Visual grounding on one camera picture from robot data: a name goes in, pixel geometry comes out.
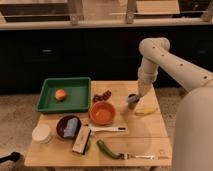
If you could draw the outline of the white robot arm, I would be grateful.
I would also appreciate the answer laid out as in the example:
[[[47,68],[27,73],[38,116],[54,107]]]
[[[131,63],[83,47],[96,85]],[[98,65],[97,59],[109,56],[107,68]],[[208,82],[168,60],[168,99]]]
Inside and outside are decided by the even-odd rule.
[[[213,72],[173,55],[169,48],[164,37],[140,42],[139,96],[148,92],[159,67],[187,91],[176,114],[171,168],[213,171]]]

